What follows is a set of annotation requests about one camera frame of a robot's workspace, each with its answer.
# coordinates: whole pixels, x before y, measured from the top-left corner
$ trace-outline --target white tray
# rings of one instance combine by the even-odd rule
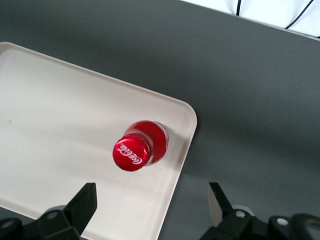
[[[123,171],[112,149],[139,120],[167,126],[168,150]],[[156,240],[196,125],[183,101],[0,43],[1,207],[36,219],[95,182],[98,208],[83,237]]]

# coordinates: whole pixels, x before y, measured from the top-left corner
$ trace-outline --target wire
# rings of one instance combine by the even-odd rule
[[[302,16],[302,14],[304,14],[304,12],[307,10],[307,8],[310,6],[310,4],[313,2],[314,0],[311,0],[306,6],[305,8],[302,10],[302,12],[299,14],[299,16],[296,17],[295,20],[293,20],[292,23],[290,23],[285,29],[290,28],[293,24],[296,23],[296,21],[298,21],[298,19]]]
[[[238,0],[238,6],[236,7],[236,15],[237,16],[239,16],[239,14],[240,14],[240,6],[241,6],[241,0]]]

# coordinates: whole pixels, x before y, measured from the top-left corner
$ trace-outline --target gray table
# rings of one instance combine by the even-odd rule
[[[208,182],[264,221],[320,216],[318,39],[180,1],[0,0],[0,41],[195,109],[198,128],[159,240],[207,230]]]

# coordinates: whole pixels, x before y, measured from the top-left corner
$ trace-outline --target bottle cap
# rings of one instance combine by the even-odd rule
[[[135,134],[125,135],[113,148],[114,162],[123,170],[136,171],[142,168],[150,158],[148,143]]]

